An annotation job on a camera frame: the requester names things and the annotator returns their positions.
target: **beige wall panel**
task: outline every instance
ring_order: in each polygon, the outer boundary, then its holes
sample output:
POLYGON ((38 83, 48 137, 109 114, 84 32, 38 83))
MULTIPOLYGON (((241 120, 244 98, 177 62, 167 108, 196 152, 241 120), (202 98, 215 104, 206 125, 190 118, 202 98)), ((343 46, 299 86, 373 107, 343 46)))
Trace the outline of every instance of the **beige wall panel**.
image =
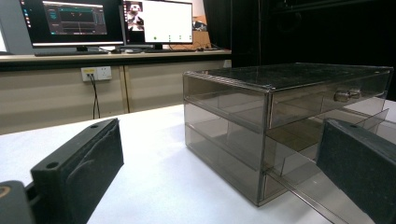
MULTIPOLYGON (((120 68, 97 81, 101 117, 124 112, 120 68)), ((79 68, 0 73, 0 134, 92 119, 94 91, 79 68)))
POLYGON ((129 65, 126 77, 130 112, 182 104, 183 72, 223 65, 224 61, 129 65))

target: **desk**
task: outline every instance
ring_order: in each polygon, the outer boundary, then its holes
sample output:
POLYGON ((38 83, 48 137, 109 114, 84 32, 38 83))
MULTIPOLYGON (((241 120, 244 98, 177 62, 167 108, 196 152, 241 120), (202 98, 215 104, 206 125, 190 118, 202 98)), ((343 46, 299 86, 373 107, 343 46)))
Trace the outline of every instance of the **desk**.
MULTIPOLYGON (((89 223, 330 223, 289 192, 246 200, 186 148, 182 105, 118 118, 125 164, 89 223)), ((0 135, 0 182, 29 184, 34 165, 96 121, 0 135)))
POLYGON ((182 73, 221 68, 231 52, 84 56, 0 56, 0 134, 92 118, 94 100, 81 67, 111 66, 97 81, 102 118, 182 104, 182 73))

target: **computer monitor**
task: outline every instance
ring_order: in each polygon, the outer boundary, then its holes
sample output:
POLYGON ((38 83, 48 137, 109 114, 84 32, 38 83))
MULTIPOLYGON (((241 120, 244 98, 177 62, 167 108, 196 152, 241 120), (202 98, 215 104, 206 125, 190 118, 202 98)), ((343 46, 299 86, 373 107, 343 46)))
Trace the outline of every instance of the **computer monitor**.
POLYGON ((192 3, 122 1, 126 45, 192 44, 192 3))
POLYGON ((33 48, 123 45, 120 0, 20 0, 33 48))

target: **drawer handle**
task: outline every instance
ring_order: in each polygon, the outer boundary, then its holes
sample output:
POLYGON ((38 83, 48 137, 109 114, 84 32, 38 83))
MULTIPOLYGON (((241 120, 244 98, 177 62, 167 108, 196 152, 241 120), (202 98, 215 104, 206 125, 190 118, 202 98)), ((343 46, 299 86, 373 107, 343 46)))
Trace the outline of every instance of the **drawer handle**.
POLYGON ((336 91, 333 97, 335 102, 343 102, 343 103, 348 102, 351 98, 352 99, 361 98, 361 90, 351 89, 349 91, 336 91))

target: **black padded block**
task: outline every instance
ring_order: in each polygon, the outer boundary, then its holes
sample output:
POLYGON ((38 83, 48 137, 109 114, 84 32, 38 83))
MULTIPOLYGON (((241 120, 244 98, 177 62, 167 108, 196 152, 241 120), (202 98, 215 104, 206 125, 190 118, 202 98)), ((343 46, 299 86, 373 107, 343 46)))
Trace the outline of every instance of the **black padded block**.
POLYGON ((375 223, 396 223, 396 146, 336 119, 324 121, 317 166, 375 223))
POLYGON ((95 123, 51 153, 31 170, 48 223, 86 223, 122 165, 117 119, 95 123))
POLYGON ((35 223, 22 182, 12 180, 0 183, 0 223, 35 223))

